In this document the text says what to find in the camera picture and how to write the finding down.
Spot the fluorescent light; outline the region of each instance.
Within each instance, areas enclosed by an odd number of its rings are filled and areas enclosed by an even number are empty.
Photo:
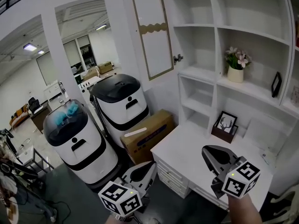
[[[95,30],[96,30],[96,31],[97,31],[97,30],[100,30],[100,29],[104,28],[105,26],[107,26],[107,25],[104,24],[103,26],[100,26],[99,28],[97,28],[97,29],[95,29]]]
[[[30,43],[28,43],[27,45],[25,45],[24,47],[24,50],[29,50],[29,51],[34,51],[36,50],[36,47]]]

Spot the blue fluffy object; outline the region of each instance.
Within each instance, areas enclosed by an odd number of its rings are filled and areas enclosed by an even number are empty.
[[[55,115],[55,124],[57,126],[61,125],[61,123],[66,119],[66,113],[62,111],[57,111]]]
[[[72,101],[70,107],[67,110],[67,115],[68,116],[72,116],[76,113],[76,111],[78,110],[79,105],[77,105],[74,101]]]

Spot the white vase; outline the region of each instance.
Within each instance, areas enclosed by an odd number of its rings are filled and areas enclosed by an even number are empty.
[[[244,71],[243,70],[236,70],[229,66],[228,68],[228,79],[232,82],[242,83],[244,80]]]

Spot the door hinge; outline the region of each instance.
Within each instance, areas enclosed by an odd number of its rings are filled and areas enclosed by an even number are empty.
[[[173,56],[173,64],[176,65],[177,62],[180,62],[184,57],[181,54],[178,54],[178,57]]]

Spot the cardboard box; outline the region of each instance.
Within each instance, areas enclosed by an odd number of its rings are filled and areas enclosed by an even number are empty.
[[[92,67],[88,70],[87,74],[83,77],[83,81],[89,80],[93,77],[99,77],[99,72],[96,67]]]
[[[111,62],[102,63],[102,64],[98,65],[98,67],[100,69],[100,74],[104,74],[108,71],[113,70]]]
[[[128,133],[142,128],[147,129],[129,137],[121,136],[121,142],[135,164],[154,160],[150,150],[175,128],[173,116],[166,110],[159,110]]]

